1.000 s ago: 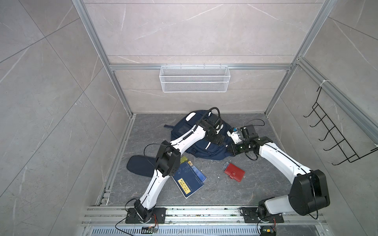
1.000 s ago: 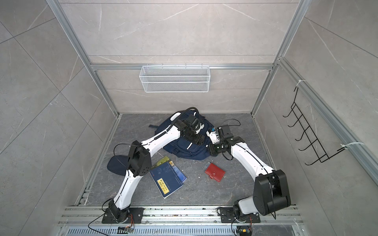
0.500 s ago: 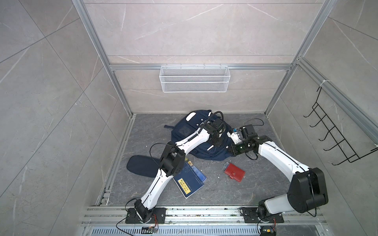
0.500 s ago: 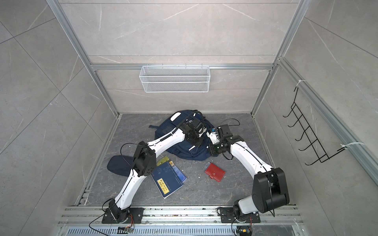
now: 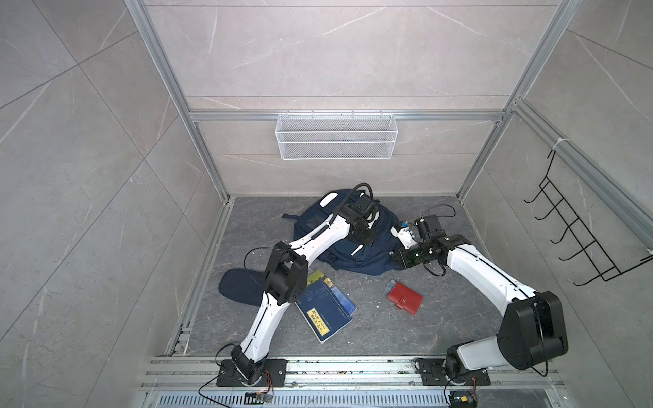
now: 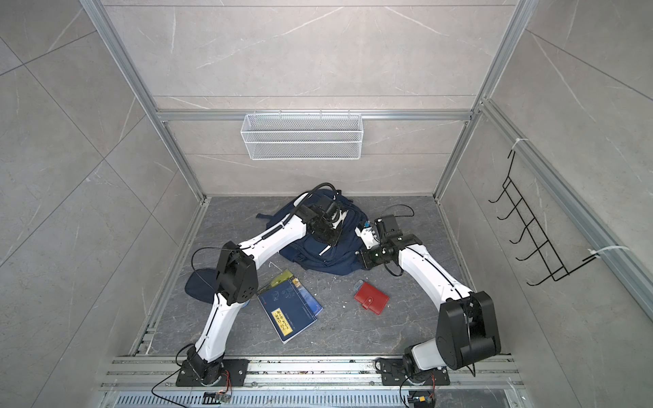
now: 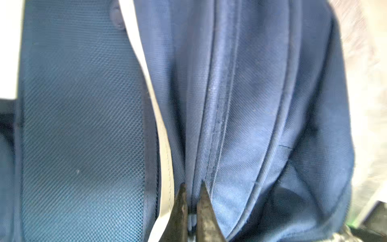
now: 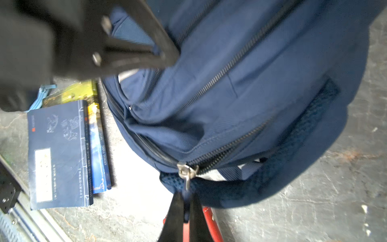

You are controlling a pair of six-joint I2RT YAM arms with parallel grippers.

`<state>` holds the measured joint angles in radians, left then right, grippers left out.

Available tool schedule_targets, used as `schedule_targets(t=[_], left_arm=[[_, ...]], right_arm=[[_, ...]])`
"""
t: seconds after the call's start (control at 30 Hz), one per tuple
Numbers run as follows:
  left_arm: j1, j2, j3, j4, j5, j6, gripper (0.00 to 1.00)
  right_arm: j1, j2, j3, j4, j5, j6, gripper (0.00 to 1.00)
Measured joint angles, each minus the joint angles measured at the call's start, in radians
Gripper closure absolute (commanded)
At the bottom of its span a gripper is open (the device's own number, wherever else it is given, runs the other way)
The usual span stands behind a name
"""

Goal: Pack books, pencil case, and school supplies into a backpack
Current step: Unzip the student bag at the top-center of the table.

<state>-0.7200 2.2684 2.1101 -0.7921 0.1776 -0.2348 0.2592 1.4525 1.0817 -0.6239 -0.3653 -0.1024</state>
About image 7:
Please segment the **navy blue backpack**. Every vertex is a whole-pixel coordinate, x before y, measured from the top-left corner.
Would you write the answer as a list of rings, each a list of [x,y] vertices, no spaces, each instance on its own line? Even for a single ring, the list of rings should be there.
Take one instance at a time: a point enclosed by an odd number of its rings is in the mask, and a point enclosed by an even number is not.
[[[205,182],[227,242],[345,223],[354,150],[328,1],[1,1],[1,241],[157,242]]]

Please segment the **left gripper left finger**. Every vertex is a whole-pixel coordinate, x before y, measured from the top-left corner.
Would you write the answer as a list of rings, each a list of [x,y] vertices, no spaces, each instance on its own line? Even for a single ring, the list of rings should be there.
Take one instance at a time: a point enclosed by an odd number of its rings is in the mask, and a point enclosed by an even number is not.
[[[182,183],[176,195],[167,227],[159,242],[188,241],[188,204],[186,185]]]

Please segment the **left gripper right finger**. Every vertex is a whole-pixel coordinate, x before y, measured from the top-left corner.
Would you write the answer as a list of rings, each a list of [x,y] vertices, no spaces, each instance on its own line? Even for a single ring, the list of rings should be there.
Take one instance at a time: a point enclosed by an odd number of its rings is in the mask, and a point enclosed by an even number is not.
[[[197,242],[226,242],[218,225],[211,199],[203,181],[197,204]]]

